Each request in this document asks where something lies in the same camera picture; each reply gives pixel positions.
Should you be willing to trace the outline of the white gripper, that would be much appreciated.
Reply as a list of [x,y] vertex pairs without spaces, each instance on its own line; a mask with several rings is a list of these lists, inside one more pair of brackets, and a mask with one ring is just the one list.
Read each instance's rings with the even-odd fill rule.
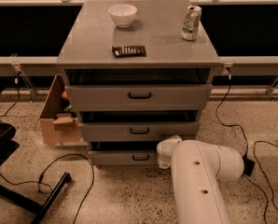
[[179,135],[173,135],[157,144],[159,168],[168,169],[171,166],[174,148],[181,142],[182,138]]

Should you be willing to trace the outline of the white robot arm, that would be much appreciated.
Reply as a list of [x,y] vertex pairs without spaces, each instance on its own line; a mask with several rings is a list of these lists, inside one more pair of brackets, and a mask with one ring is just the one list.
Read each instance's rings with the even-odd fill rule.
[[174,135],[159,142],[157,152],[159,167],[171,170],[179,224],[231,224],[217,182],[242,176],[237,150]]

